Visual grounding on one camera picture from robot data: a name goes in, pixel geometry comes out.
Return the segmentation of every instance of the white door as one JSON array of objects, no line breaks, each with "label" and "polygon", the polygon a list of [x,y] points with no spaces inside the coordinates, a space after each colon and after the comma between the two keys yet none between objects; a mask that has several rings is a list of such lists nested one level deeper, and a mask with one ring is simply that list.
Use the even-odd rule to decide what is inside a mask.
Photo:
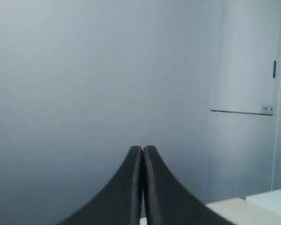
[{"label": "white door", "polygon": [[224,0],[222,25],[212,109],[261,113],[274,104],[281,0]]}]

